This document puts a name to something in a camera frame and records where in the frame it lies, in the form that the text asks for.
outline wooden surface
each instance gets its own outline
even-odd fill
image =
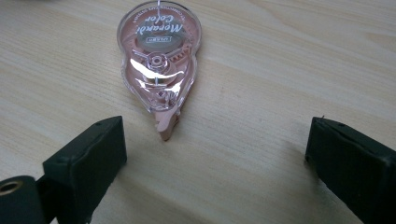
[[[97,120],[128,150],[92,223],[361,223],[304,164],[312,117],[396,148],[396,2],[178,1],[201,21],[172,138],[120,76],[116,31],[144,1],[0,1],[0,179]]]

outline transparent plastic casing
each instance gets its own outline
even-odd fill
[[[183,105],[195,80],[195,53],[201,24],[188,9],[173,2],[139,5],[120,22],[118,42],[124,54],[122,77],[148,112]]]

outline clamp jaw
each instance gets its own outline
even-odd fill
[[[313,118],[305,159],[364,223],[396,223],[396,152],[343,123]]]
[[[94,123],[43,162],[37,181],[23,175],[0,182],[1,223],[91,222],[126,160],[122,117]]]

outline wooden table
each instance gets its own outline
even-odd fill
[[[128,162],[92,223],[361,223],[304,164],[312,117],[396,148],[396,2],[178,1],[201,21],[172,138],[124,86],[116,31],[144,1],[0,2],[0,179],[122,115]]]

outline correction tape dispenser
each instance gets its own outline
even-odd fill
[[[122,18],[117,38],[125,85],[154,114],[161,138],[169,139],[195,80],[200,22],[180,4],[152,1]]]

